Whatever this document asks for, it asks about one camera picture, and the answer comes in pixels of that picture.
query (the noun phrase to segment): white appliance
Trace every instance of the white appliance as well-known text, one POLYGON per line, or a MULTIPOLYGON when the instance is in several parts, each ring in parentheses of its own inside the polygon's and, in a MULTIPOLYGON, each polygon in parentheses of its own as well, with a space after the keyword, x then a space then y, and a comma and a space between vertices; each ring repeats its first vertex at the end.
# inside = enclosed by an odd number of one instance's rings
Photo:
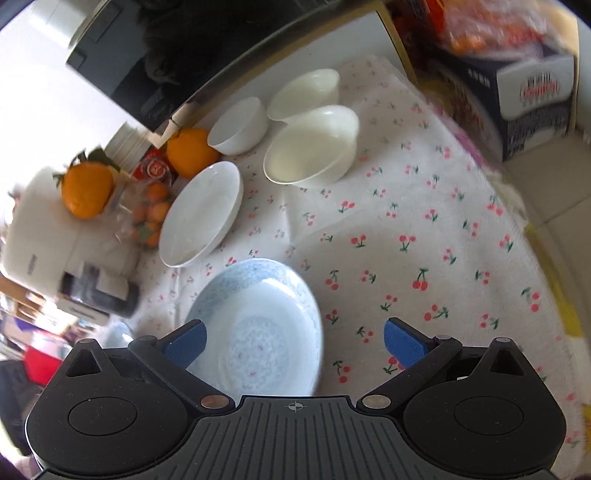
POLYGON ((53 173, 49 167, 39 171, 22 194, 2 253, 2 269, 6 277, 56 301, 62 310, 101 324, 104 319, 98 313, 93 318, 88 307, 60 295, 64 273, 78 276, 86 261, 127 278, 137 265, 139 247, 120 242, 108 219, 75 218, 61 200, 53 173))

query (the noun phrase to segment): tiled floor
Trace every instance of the tiled floor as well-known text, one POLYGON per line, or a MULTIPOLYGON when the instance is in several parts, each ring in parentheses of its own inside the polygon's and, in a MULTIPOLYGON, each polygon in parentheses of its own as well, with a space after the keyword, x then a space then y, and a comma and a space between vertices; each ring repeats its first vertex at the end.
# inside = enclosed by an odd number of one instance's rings
POLYGON ((591 339, 591 147, 579 133, 503 163, 591 339))

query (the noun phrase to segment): light blue plate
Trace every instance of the light blue plate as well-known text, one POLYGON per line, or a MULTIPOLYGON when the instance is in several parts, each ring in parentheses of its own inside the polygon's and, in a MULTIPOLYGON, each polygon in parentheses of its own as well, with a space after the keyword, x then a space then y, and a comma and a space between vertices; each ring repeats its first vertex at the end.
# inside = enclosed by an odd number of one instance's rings
POLYGON ((290 267, 253 258, 226 268, 199 294, 187 320, 207 345, 187 368, 237 403, 243 395, 314 393, 322 322, 306 282, 290 267))

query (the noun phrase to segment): cherry print tablecloth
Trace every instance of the cherry print tablecloth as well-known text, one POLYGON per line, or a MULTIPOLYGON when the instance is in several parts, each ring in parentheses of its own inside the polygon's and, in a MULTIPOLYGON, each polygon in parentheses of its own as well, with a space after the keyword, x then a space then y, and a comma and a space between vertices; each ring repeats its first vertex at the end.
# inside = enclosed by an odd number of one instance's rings
POLYGON ((556 305, 527 241, 473 158, 387 61, 368 57, 340 73, 342 103, 361 121, 348 174, 321 190, 272 184, 262 161, 282 128, 273 125, 254 150, 230 159, 245 193, 223 244, 181 271, 163 266, 157 253, 142 259, 136 335, 162 336, 175 316, 184 321, 228 265, 273 258, 300 273, 322 311, 319 395, 355 401, 400 371, 382 341, 390 316, 465 345, 508 336, 566 415, 569 442, 554 471, 571 474, 584 446, 577 387, 556 305))

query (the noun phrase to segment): microwave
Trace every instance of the microwave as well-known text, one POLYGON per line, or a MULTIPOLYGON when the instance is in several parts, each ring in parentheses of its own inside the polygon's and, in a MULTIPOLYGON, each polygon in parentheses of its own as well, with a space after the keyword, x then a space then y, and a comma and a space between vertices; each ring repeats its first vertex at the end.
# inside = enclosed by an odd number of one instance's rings
POLYGON ((326 0, 108 0, 67 64, 150 131, 201 87, 326 0))

